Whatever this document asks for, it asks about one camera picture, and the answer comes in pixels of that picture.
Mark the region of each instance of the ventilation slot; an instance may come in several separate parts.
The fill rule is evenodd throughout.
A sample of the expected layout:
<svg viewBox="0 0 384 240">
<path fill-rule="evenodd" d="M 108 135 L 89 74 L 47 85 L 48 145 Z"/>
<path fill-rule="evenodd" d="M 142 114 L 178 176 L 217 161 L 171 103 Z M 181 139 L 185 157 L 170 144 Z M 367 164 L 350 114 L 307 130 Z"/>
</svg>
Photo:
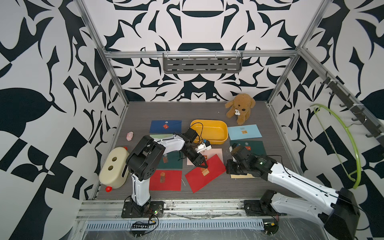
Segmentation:
<svg viewBox="0 0 384 240">
<path fill-rule="evenodd" d="M 168 58 L 163 57 L 164 73 L 239 73 L 242 58 Z"/>
<path fill-rule="evenodd" d="M 136 220 L 88 221 L 87 231 L 127 231 Z M 166 220 L 160 219 L 156 230 L 223 230 L 252 229 L 264 230 L 262 219 L 200 219 Z"/>
</svg>

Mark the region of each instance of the yellow tray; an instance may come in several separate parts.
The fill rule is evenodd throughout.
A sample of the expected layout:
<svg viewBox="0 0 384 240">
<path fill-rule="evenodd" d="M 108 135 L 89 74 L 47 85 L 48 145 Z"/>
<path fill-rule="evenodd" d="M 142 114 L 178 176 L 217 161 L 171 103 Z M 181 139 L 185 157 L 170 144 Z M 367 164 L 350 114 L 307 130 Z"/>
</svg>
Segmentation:
<svg viewBox="0 0 384 240">
<path fill-rule="evenodd" d="M 211 144 L 223 144 L 228 139 L 228 127 L 225 122 L 219 120 L 202 120 L 196 119 L 191 122 L 191 128 L 197 132 L 198 135 L 201 133 L 201 122 L 204 125 L 202 138 L 207 139 Z"/>
</svg>

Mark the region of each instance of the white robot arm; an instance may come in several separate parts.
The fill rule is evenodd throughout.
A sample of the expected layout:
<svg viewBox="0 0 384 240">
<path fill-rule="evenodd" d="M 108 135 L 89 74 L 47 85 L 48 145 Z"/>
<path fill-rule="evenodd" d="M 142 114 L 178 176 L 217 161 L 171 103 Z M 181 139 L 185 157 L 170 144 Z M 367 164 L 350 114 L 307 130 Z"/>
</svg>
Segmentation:
<svg viewBox="0 0 384 240">
<path fill-rule="evenodd" d="M 182 151 L 191 162 L 202 168 L 207 168 L 205 157 L 200 154 L 203 150 L 211 149 L 208 140 L 198 146 L 193 144 L 197 137 L 195 130 L 189 128 L 186 133 L 173 135 L 164 139 L 153 139 L 150 136 L 144 136 L 130 153 L 126 160 L 132 177 L 132 205 L 138 212 L 147 212 L 146 207 L 150 203 L 149 180 L 155 173 L 157 165 L 163 154 Z"/>
<path fill-rule="evenodd" d="M 265 192 L 260 201 L 247 204 L 245 211 L 266 215 L 287 213 L 324 226 L 325 230 L 339 240 L 353 240 L 360 212 L 353 193 L 342 188 L 337 191 L 322 186 L 295 172 L 286 169 L 266 155 L 256 156 L 243 146 L 232 146 L 234 159 L 228 160 L 227 173 L 252 174 L 278 184 L 305 200 L 283 196 L 273 190 Z"/>
</svg>

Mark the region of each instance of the small pink object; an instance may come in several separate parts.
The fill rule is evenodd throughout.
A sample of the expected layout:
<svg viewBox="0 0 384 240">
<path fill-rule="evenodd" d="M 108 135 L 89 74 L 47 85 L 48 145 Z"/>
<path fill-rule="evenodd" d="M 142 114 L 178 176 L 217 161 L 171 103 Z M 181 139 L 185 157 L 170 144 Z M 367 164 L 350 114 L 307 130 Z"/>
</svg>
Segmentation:
<svg viewBox="0 0 384 240">
<path fill-rule="evenodd" d="M 133 132 L 129 132 L 127 134 L 127 140 L 130 141 L 130 140 L 132 140 L 132 138 L 133 138 Z"/>
</svg>

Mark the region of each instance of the teddy bear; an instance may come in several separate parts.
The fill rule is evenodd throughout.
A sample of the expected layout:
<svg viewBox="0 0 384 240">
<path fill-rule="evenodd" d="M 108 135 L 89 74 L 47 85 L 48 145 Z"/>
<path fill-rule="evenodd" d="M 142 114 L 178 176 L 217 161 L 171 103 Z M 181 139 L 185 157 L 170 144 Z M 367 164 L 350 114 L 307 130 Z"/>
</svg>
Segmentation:
<svg viewBox="0 0 384 240">
<path fill-rule="evenodd" d="M 251 115 L 251 108 L 256 104 L 256 101 L 246 93 L 238 94 L 235 99 L 225 104 L 225 108 L 231 107 L 227 112 L 227 117 L 231 118 L 237 115 L 237 124 L 243 125 Z"/>
</svg>

